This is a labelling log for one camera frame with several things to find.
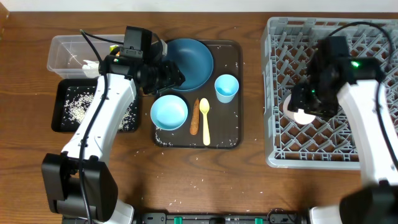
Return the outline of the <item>white tissue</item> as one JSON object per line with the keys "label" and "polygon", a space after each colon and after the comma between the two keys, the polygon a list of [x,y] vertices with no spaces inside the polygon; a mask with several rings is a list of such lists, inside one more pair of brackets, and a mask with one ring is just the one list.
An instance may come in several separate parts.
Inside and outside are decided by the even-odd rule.
{"label": "white tissue", "polygon": [[84,60],[84,62],[85,64],[82,66],[82,69],[87,78],[96,78],[100,75],[98,71],[99,61]]}

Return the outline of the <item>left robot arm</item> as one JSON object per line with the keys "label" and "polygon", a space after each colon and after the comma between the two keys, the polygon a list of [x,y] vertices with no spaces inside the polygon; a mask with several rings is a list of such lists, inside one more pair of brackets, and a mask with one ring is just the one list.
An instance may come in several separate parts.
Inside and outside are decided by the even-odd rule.
{"label": "left robot arm", "polygon": [[96,93],[83,121],[61,153],[46,154],[41,165],[51,212],[87,223],[132,223],[134,208],[118,198],[109,157],[137,91],[152,94],[184,82],[166,55],[167,44],[156,40],[124,44],[99,60]]}

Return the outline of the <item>white rice pile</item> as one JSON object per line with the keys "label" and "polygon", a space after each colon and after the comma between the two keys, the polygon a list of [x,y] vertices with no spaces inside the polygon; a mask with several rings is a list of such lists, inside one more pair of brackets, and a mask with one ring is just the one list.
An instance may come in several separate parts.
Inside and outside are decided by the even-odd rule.
{"label": "white rice pile", "polygon": [[[65,100],[61,122],[61,128],[63,131],[75,132],[77,130],[83,121],[93,98],[94,94],[83,92],[77,94],[77,96],[74,96],[73,98]],[[134,131],[137,128],[138,105],[138,100],[134,100],[129,105],[119,125],[118,131],[129,132]]]}

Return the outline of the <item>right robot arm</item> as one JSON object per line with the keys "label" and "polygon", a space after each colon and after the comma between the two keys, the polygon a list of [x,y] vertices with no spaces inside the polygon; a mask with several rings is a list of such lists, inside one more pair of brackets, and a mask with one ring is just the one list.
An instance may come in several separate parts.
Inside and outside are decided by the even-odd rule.
{"label": "right robot arm", "polygon": [[345,37],[320,41],[284,112],[299,124],[332,118],[342,109],[358,151],[363,188],[336,205],[313,207],[307,223],[397,223],[397,134],[373,57],[352,57]]}

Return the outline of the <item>dark blue plate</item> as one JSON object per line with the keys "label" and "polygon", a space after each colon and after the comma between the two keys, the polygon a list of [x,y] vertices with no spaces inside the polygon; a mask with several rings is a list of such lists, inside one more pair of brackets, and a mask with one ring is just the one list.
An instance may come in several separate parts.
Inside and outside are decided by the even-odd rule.
{"label": "dark blue plate", "polygon": [[203,86],[211,77],[214,60],[209,48],[199,40],[174,39],[167,42],[166,60],[175,62],[185,81],[173,88],[175,91],[193,91]]}

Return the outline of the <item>pink cup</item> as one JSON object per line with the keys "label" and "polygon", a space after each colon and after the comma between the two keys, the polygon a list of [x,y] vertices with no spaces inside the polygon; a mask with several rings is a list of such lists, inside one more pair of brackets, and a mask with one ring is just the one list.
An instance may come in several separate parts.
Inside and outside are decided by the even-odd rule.
{"label": "pink cup", "polygon": [[291,94],[286,97],[283,103],[283,112],[288,118],[301,125],[310,124],[312,121],[315,120],[315,115],[306,114],[302,109],[299,109],[297,112],[289,111],[288,105],[290,103],[290,100]]}

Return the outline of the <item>light blue bowl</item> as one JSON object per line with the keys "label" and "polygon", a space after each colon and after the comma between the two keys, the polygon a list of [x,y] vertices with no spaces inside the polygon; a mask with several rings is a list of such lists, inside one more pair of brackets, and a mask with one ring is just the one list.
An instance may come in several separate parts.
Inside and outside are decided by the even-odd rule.
{"label": "light blue bowl", "polygon": [[173,131],[181,127],[188,117],[186,102],[175,95],[156,99],[150,109],[153,124],[160,129]]}

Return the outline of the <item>light blue cup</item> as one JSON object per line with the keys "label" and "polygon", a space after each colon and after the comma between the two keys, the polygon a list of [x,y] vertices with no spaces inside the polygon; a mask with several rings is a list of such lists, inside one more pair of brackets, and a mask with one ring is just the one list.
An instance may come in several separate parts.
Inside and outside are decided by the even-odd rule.
{"label": "light blue cup", "polygon": [[239,90],[238,79],[232,75],[220,75],[215,80],[216,97],[221,103],[229,103]]}

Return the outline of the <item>yellow snack wrapper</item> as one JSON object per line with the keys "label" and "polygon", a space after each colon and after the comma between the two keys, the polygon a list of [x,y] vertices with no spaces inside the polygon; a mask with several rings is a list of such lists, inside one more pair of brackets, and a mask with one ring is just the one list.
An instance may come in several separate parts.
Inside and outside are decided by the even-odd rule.
{"label": "yellow snack wrapper", "polygon": [[119,52],[119,49],[120,49],[120,46],[119,45],[111,45],[110,47],[109,47],[109,51],[110,52],[112,52],[112,51],[116,51],[116,52]]}

